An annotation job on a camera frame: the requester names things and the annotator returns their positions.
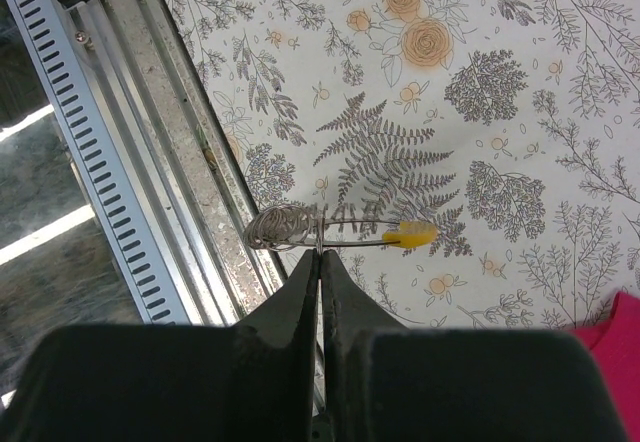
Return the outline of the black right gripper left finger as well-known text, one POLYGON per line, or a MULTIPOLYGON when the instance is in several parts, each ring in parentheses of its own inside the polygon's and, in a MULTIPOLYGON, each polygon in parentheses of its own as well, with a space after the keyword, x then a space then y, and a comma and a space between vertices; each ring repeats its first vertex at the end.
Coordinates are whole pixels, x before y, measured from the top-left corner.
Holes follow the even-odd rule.
POLYGON ((308 441, 319 255, 229 327, 70 325, 29 358, 5 441, 308 441))

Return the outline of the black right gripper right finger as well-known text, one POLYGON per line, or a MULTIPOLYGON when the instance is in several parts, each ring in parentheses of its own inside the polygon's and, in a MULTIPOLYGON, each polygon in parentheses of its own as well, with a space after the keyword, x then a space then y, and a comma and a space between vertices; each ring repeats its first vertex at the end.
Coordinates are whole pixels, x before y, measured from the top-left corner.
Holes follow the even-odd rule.
POLYGON ((565 331, 410 329, 320 263, 327 409, 338 441, 624 441, 586 347, 565 331))

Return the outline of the large keyring with yellow grip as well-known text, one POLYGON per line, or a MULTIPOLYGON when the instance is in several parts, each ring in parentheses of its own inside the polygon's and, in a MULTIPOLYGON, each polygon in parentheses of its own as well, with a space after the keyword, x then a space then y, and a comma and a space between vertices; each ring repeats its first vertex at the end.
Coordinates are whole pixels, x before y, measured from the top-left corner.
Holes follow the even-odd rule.
POLYGON ((436 241, 437 227, 421 220, 387 220, 380 205, 343 203, 331 209, 313 205, 269 207, 247 225, 243 238, 254 250, 396 247, 410 250, 436 241))

